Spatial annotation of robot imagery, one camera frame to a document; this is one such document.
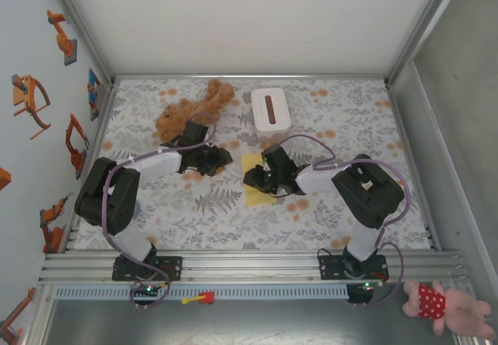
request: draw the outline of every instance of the pink stuffed toy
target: pink stuffed toy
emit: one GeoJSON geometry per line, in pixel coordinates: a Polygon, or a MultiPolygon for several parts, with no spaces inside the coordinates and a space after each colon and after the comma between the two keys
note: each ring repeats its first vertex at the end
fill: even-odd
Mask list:
{"type": "Polygon", "coordinates": [[[496,333],[486,324],[484,315],[491,315],[487,302],[477,301],[458,289],[444,292],[441,283],[434,281],[433,289],[415,281],[407,281],[403,290],[409,296],[403,312],[411,318],[432,319],[433,330],[442,335],[444,324],[460,336],[477,336],[494,340],[496,333]]]}

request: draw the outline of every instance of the orange robot arm sticker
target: orange robot arm sticker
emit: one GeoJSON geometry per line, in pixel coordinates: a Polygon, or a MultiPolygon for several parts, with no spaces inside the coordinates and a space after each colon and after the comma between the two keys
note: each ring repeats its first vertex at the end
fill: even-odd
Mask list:
{"type": "Polygon", "coordinates": [[[0,191],[10,184],[12,176],[9,172],[0,167],[0,191]]]}
{"type": "Polygon", "coordinates": [[[34,79],[31,75],[20,77],[19,75],[12,76],[13,90],[13,104],[17,106],[23,104],[23,107],[14,113],[14,116],[27,111],[28,114],[33,117],[34,121],[41,127],[41,130],[31,136],[31,140],[37,137],[46,129],[49,129],[51,124],[43,123],[38,116],[38,113],[50,105],[50,99],[48,98],[47,91],[41,83],[34,79]],[[38,88],[45,100],[45,105],[37,108],[37,103],[34,99],[35,89],[38,88]]]}
{"type": "Polygon", "coordinates": [[[64,65],[69,66],[76,62],[76,49],[78,47],[78,41],[76,39],[68,39],[64,30],[61,27],[61,22],[65,22],[65,17],[63,14],[54,14],[50,10],[47,10],[48,22],[54,26],[57,31],[57,45],[59,49],[64,53],[64,65]]]}
{"type": "Polygon", "coordinates": [[[71,154],[71,164],[76,169],[76,180],[78,180],[82,173],[83,164],[85,163],[86,159],[86,150],[90,148],[90,143],[88,141],[88,138],[86,137],[86,133],[83,131],[83,128],[79,124],[78,119],[76,119],[75,115],[70,114],[69,116],[69,126],[68,129],[65,130],[65,145],[67,146],[69,153],[71,154]],[[71,134],[74,128],[76,128],[76,131],[85,142],[85,149],[82,152],[79,152],[79,150],[77,150],[71,144],[71,134]]]}

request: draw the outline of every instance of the teddy bear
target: teddy bear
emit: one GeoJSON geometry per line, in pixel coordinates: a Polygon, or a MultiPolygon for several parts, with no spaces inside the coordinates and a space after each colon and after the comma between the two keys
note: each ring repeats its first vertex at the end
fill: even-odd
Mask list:
{"type": "Polygon", "coordinates": [[[403,312],[411,318],[432,319],[433,331],[442,335],[444,325],[460,336],[477,336],[494,340],[494,329],[486,324],[485,315],[491,315],[491,306],[477,301],[464,291],[446,290],[440,282],[433,282],[433,289],[415,281],[407,281],[403,290],[409,296],[403,312]]]}
{"type": "MultiPolygon", "coordinates": [[[[178,104],[166,106],[163,113],[156,120],[156,129],[162,142],[169,142],[181,135],[185,123],[194,114],[206,113],[219,120],[219,112],[233,99],[235,90],[229,83],[221,83],[218,79],[208,82],[208,90],[203,100],[190,101],[182,99],[178,104]]],[[[192,121],[207,125],[212,119],[206,115],[197,115],[192,121]]]]}

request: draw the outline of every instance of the black mounting plate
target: black mounting plate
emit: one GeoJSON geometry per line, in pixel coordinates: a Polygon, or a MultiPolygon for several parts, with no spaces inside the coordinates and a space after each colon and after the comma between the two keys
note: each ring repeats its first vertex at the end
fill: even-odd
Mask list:
{"type": "MultiPolygon", "coordinates": [[[[170,281],[179,281],[181,278],[181,267],[182,267],[182,257],[156,257],[157,267],[164,271],[170,281]]],[[[130,276],[127,273],[120,271],[119,269],[114,269],[112,273],[113,281],[137,281],[136,276],[130,276]]]]}
{"type": "Polygon", "coordinates": [[[389,279],[388,264],[383,255],[374,255],[366,269],[360,276],[351,276],[344,268],[342,255],[320,255],[320,276],[322,280],[387,280],[389,279]]]}

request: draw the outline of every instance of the gray floor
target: gray floor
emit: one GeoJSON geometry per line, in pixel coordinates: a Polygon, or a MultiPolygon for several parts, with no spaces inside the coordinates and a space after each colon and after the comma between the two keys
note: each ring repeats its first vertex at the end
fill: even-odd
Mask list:
{"type": "Polygon", "coordinates": [[[407,318],[406,295],[378,308],[352,310],[345,301],[218,301],[212,306],[167,302],[135,312],[125,301],[59,301],[49,345],[452,344],[446,330],[407,318]]]}

